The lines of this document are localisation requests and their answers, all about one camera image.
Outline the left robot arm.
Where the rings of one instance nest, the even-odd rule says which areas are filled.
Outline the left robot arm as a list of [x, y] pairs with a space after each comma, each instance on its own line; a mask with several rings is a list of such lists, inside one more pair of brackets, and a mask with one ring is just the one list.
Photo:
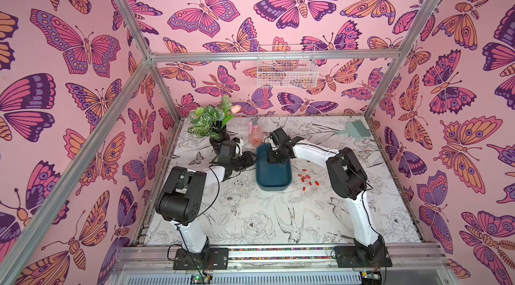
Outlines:
[[202, 170], [175, 166], [169, 172], [158, 195], [155, 212], [172, 223], [182, 239], [182, 249], [188, 254], [204, 254], [209, 250], [209, 239], [202, 231], [198, 217], [202, 209], [206, 187], [221, 188], [234, 172], [242, 172], [257, 162], [257, 155], [243, 151], [238, 139], [224, 141], [220, 153]]

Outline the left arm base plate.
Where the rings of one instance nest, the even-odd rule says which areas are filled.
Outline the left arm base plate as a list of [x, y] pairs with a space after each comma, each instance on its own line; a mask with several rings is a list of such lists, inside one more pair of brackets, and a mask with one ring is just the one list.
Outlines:
[[226, 270], [229, 262], [227, 247], [209, 248], [199, 254], [191, 254], [184, 249], [176, 251], [173, 270]]

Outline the teal plastic storage box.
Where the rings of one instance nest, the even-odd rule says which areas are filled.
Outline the teal plastic storage box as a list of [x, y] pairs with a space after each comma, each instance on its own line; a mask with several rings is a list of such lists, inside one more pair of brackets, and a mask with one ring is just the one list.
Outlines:
[[256, 182], [263, 191], [284, 191], [292, 182], [291, 164], [270, 164], [269, 150], [270, 144], [262, 144], [257, 148]]

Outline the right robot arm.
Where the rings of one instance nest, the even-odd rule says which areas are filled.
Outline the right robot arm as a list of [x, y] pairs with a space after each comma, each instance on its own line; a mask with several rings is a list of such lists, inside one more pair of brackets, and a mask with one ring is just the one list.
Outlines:
[[350, 148], [325, 149], [303, 140], [271, 145], [267, 151], [271, 164], [284, 164], [295, 158], [327, 169], [333, 191], [347, 203], [356, 253], [369, 260], [375, 258], [386, 246], [373, 224], [367, 199], [367, 175], [354, 152]]

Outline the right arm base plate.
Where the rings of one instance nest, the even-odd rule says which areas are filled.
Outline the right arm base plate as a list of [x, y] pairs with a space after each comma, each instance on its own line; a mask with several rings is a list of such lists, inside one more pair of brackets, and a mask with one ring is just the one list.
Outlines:
[[333, 255], [339, 268], [374, 269], [393, 267], [389, 253], [384, 246], [336, 246]]

